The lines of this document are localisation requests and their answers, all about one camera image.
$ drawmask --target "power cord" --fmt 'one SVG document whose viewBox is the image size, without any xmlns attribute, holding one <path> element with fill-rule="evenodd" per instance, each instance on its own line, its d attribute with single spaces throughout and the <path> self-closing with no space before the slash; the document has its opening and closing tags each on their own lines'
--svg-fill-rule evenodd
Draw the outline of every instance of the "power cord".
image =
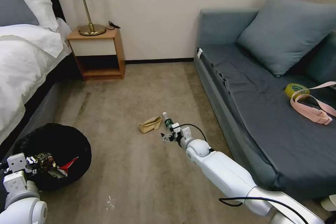
<svg viewBox="0 0 336 224">
<path fill-rule="evenodd" d="M 286 205 L 286 204 L 284 204 L 284 203 L 282 203 L 282 202 L 280 202 L 280 201 L 277 201 L 277 200 L 274 200 L 274 199 L 268 199 L 268 198 L 262 198 L 262 197 L 233 197 L 233 198 L 219 198 L 218 200 L 220 201 L 220 202 L 222 202 L 223 204 L 225 204 L 225 205 L 228 205 L 228 206 L 230 206 L 230 207 L 240 207 L 243 203 L 239 203 L 239 204 L 230 204 L 230 203 L 227 203 L 227 202 L 225 202 L 225 201 L 229 201 L 229 200 L 263 200 L 263 201 L 271 201 L 271 202 L 274 202 L 274 203 L 277 203 L 277 204 L 280 204 L 280 205 L 282 205 L 282 206 L 284 206 L 284 207 L 286 207 L 286 208 L 288 208 L 289 210 L 291 210 L 291 211 L 293 211 L 297 216 L 299 216 L 300 217 L 300 219 L 301 220 L 303 220 L 303 222 L 305 223 L 305 224 L 309 224 L 307 221 L 306 221 L 306 219 L 301 215 L 301 214 L 299 214 L 298 213 L 298 211 L 296 211 L 295 209 L 293 209 L 293 208 L 291 208 L 290 206 L 288 206 L 288 205 Z"/>
<path fill-rule="evenodd" d="M 110 28 L 107 28 L 107 27 L 106 27 L 106 29 L 108 29 L 108 30 L 114 30 L 115 28 L 120 29 L 120 26 L 115 25 L 115 24 L 112 23 L 111 21 L 109 21 L 108 23 L 109 23 L 108 25 L 109 25 L 109 26 L 112 26 L 113 29 L 110 29 Z"/>
<path fill-rule="evenodd" d="M 202 131 L 200 128 L 198 128 L 196 125 L 194 125 L 194 124 L 182 124 L 182 125 L 179 125 L 179 126 L 173 128 L 173 129 L 176 129 L 176 128 L 179 128 L 179 127 L 182 127 L 182 126 L 193 126 L 193 127 L 195 127 L 196 129 L 198 129 L 198 130 L 202 133 L 203 138 L 204 138 L 204 141 L 205 141 L 205 142 L 208 142 L 208 141 L 207 141 L 207 138 L 205 137 L 205 135 L 204 135 L 204 133 L 203 133 L 203 131 Z"/>
</svg>

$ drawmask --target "black trash bin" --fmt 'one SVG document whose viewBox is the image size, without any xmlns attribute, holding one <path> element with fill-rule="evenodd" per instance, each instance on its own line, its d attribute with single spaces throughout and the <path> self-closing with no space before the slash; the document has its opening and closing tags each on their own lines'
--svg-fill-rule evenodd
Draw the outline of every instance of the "black trash bin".
<svg viewBox="0 0 336 224">
<path fill-rule="evenodd" d="M 90 143 L 79 130 L 55 123 L 46 124 L 18 140 L 13 155 L 18 153 L 26 157 L 50 153 L 59 167 L 74 160 L 66 177 L 55 177 L 48 171 L 28 174 L 28 179 L 41 191 L 56 190 L 80 179 L 89 169 L 92 157 Z"/>
</svg>

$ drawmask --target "white bedsheet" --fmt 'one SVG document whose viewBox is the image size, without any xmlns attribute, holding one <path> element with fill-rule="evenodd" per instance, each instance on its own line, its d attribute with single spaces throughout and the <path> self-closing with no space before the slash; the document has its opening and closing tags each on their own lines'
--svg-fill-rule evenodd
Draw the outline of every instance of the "white bedsheet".
<svg viewBox="0 0 336 224">
<path fill-rule="evenodd" d="M 47 74 L 70 53 L 65 43 L 70 28 L 58 22 L 59 33 L 28 24 L 0 27 L 0 143 L 18 125 L 24 104 Z"/>
</svg>

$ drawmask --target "yellow tape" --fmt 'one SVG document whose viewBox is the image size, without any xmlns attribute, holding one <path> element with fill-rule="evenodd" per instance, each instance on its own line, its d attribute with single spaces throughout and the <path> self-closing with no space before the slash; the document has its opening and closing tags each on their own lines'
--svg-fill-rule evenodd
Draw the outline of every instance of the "yellow tape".
<svg viewBox="0 0 336 224">
<path fill-rule="evenodd" d="M 302 90 L 300 93 L 298 93 L 297 95 L 294 96 L 294 99 L 298 96 L 298 95 L 301 95 L 301 94 L 307 94 L 309 95 L 310 94 L 310 91 L 309 90 L 303 90 L 303 89 L 306 89 L 305 86 L 302 86 L 300 84 L 297 84 L 297 83 L 291 83 L 291 84 L 288 84 L 286 89 L 285 89 L 285 93 L 286 95 L 291 98 L 292 95 L 296 92 L 296 91 L 299 91 L 299 90 Z"/>
</svg>

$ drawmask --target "brass lamp base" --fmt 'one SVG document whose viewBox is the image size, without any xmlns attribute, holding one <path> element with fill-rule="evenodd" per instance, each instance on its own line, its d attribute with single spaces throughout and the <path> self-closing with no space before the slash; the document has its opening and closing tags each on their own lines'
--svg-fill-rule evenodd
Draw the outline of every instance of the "brass lamp base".
<svg viewBox="0 0 336 224">
<path fill-rule="evenodd" d="M 80 26 L 78 32 L 83 36 L 96 36 L 106 32 L 106 27 L 100 24 L 88 24 L 85 26 Z"/>
</svg>

